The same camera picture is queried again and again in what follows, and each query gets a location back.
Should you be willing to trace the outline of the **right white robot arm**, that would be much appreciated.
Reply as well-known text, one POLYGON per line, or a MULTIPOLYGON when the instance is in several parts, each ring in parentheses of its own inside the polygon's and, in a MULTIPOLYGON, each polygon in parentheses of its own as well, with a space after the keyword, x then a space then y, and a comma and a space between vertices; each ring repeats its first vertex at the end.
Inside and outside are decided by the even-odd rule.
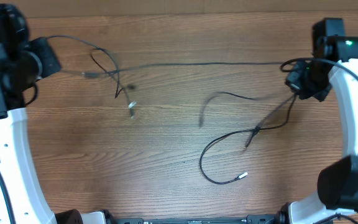
POLYGON ((284 205, 275 223, 332 223, 358 213, 358 37, 345 33, 340 18, 324 18, 312 27, 313 56, 295 58, 286 85, 299 99, 324 101, 336 94, 343 133, 342 157, 323 169, 317 190, 284 205))

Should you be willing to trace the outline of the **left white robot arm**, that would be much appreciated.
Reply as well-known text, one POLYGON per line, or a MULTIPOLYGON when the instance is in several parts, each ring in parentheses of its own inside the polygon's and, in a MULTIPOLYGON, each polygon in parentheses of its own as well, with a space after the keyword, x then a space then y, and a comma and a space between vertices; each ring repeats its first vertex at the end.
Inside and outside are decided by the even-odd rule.
POLYGON ((0 223, 108 223, 105 211, 53 212, 39 184, 27 135, 24 91, 61 69, 46 38, 29 38, 24 15, 0 4, 0 223))

